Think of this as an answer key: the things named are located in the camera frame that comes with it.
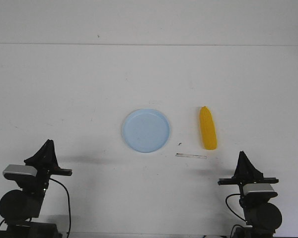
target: plate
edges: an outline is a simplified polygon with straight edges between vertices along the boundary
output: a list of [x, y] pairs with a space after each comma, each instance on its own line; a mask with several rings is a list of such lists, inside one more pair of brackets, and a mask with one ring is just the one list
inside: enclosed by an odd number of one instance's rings
[[149, 153], [160, 149], [170, 135], [168, 119], [154, 109], [139, 109], [125, 119], [122, 134], [132, 149]]

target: black cable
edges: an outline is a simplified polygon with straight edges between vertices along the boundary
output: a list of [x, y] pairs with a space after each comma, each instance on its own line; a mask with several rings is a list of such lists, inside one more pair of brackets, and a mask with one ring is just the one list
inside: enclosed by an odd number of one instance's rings
[[3, 220], [0, 222], [0, 227], [1, 227], [1, 225], [4, 223], [4, 221], [5, 221], [5, 219], [3, 219]]
[[243, 221], [246, 222], [246, 220], [245, 220], [244, 218], [242, 218], [242, 217], [240, 217], [239, 215], [237, 215], [237, 214], [236, 214], [236, 213], [229, 207], [229, 205], [228, 205], [228, 203], [227, 203], [227, 200], [228, 200], [229, 197], [232, 197], [232, 196], [240, 196], [240, 193], [234, 193], [234, 194], [231, 194], [231, 195], [227, 196], [226, 199], [225, 199], [225, 204], [227, 205], [227, 207], [229, 208], [229, 210], [230, 210], [235, 216], [237, 216], [239, 219], [241, 219], [241, 220], [243, 220]]
[[233, 227], [232, 227], [232, 230], [230, 231], [230, 235], [229, 235], [229, 238], [232, 238], [232, 234], [233, 234], [233, 230], [235, 227], [242, 227], [241, 225], [238, 225], [238, 224], [235, 224]]
[[52, 181], [58, 183], [59, 185], [61, 185], [61, 186], [65, 189], [66, 194], [67, 194], [67, 196], [68, 196], [69, 221], [70, 221], [70, 225], [69, 225], [69, 231], [67, 232], [68, 235], [66, 236], [66, 238], [69, 238], [69, 235], [70, 235], [70, 232], [71, 232], [71, 226], [72, 226], [71, 205], [70, 205], [70, 194], [69, 194], [69, 191], [67, 190], [67, 188], [66, 188], [61, 182], [59, 182], [59, 181], [57, 181], [57, 180], [55, 180], [55, 179], [53, 179], [53, 178], [50, 178], [50, 180], [52, 180]]

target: light blue plate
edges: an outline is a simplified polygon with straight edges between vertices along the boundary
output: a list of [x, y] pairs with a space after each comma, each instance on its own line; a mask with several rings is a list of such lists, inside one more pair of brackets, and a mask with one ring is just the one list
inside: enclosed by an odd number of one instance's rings
[[161, 112], [139, 109], [127, 116], [122, 133], [132, 149], [148, 153], [164, 146], [170, 135], [170, 126]]

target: white background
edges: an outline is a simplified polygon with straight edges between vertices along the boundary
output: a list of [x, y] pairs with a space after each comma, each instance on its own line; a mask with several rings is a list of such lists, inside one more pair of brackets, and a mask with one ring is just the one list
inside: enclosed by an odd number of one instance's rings
[[[200, 143], [205, 105], [215, 151]], [[169, 119], [154, 153], [121, 137], [139, 108]], [[217, 181], [244, 150], [280, 179], [276, 235], [298, 237], [298, 1], [0, 1], [0, 199], [17, 188], [4, 168], [47, 139], [73, 169], [54, 177], [73, 232], [227, 235], [243, 224], [224, 204], [238, 188]], [[51, 182], [36, 220], [66, 231], [67, 213]]]

